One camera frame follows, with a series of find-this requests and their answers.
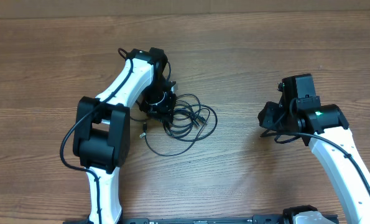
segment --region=white arm segment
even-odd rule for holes
[[[354,145],[350,129],[328,128],[323,134],[315,133],[315,135],[334,142],[350,153],[370,185],[370,173]],[[321,140],[311,138],[309,147],[333,184],[343,207],[346,221],[349,224],[370,223],[370,196],[351,161],[345,158],[341,151]]]
[[[118,174],[120,168],[116,167],[112,174],[107,174],[105,170],[95,167],[90,167],[90,170],[99,177],[102,224],[117,224],[122,211],[118,199]],[[89,219],[94,224],[99,224],[95,178],[92,174],[86,174],[90,181],[91,192],[91,214]]]
[[[115,97],[108,101],[109,104],[117,105],[121,103],[124,106],[131,108],[142,91],[152,83],[154,74],[153,65],[147,63],[145,60],[139,60],[136,58],[134,58],[132,62],[133,68],[131,76],[116,93]],[[99,98],[100,101],[105,100],[128,76],[130,68],[131,62],[126,60],[124,69],[115,81],[113,81],[107,90],[96,97]],[[103,120],[102,122],[110,124],[110,121],[107,120]],[[107,174],[105,170],[95,167],[90,167],[90,170],[100,177],[100,209],[102,214],[102,224],[117,224],[122,211],[118,198],[119,168],[116,167],[112,174]],[[94,224],[99,224],[96,200],[96,182],[95,178],[91,174],[87,173],[87,175],[88,180],[90,181],[91,192],[91,214],[89,219]]]

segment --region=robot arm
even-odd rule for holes
[[[349,124],[339,107],[320,104],[310,74],[283,79],[279,91],[282,92],[279,104],[267,102],[258,115],[259,125],[267,128],[261,136],[278,136],[275,140],[281,144],[288,142],[278,141],[281,133],[296,136],[295,139],[302,137],[326,171],[347,222],[370,223],[370,173],[356,149]],[[267,134],[269,130],[277,132]],[[310,135],[323,137],[343,151]],[[359,168],[348,156],[354,159]],[[302,213],[291,216],[288,217],[290,223],[309,223],[301,218],[305,217]]]
[[[141,111],[148,116],[172,122],[176,95],[172,91],[175,82],[167,81],[162,72],[167,56],[160,49],[149,52],[134,49],[126,55],[126,64],[113,83],[96,98],[83,97],[77,108],[76,120],[97,106],[95,116],[84,120],[74,135],[73,152],[80,163],[99,177],[100,211],[102,224],[116,224],[121,216],[118,197],[119,168],[124,164],[129,150],[129,109],[140,95]],[[114,91],[117,93],[107,102]],[[92,128],[93,123],[109,124],[109,131]],[[95,178],[88,180],[91,193],[89,220],[99,224]]]

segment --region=wooden table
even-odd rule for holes
[[[78,100],[103,91],[124,65],[118,47],[164,49],[179,93],[196,94],[219,119],[209,138],[171,158],[150,152],[131,123],[124,217],[248,217],[310,204],[345,222],[309,148],[260,139],[257,114],[279,100],[282,78],[312,73],[370,170],[370,11],[0,20],[0,223],[89,214],[88,179],[64,167],[58,149]],[[187,147],[157,124],[149,139],[161,152]],[[71,143],[65,155],[78,164]]]

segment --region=wooden surface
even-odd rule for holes
[[[164,49],[179,93],[219,116],[209,138],[173,158],[151,153],[131,123],[120,173],[125,217],[247,217],[311,204],[344,222],[309,148],[260,139],[257,114],[279,100],[282,78],[312,73],[370,170],[370,11],[0,20],[0,223],[89,214],[86,175],[65,168],[58,149],[78,100],[103,91],[124,65],[118,47]],[[158,124],[149,130],[160,152],[187,147]],[[66,157],[78,164],[71,143]]]
[[[370,10],[370,0],[0,0],[0,19]]]

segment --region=robotic arm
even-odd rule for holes
[[[370,173],[353,141],[349,124],[336,105],[322,106],[310,74],[285,78],[279,84],[279,103],[267,102],[259,113],[261,137],[277,143],[302,138],[322,164],[343,207],[348,223],[370,223]],[[280,135],[295,136],[278,141]],[[294,223],[309,223],[302,213]]]
[[[98,211],[102,214],[103,224],[119,221],[122,212],[118,197],[119,168],[129,150],[129,109],[139,96],[143,96],[139,104],[141,111],[161,122],[172,122],[175,82],[167,81],[162,75],[166,64],[167,56],[163,50],[134,49],[126,55],[121,74],[104,92],[96,98],[80,100],[77,122],[97,108],[94,116],[88,116],[78,125],[73,142],[74,155],[80,158],[81,165],[99,178],[98,189],[94,175],[87,172],[91,192],[91,213],[87,222],[99,224]],[[93,123],[100,122],[109,124],[109,131],[92,127]]]

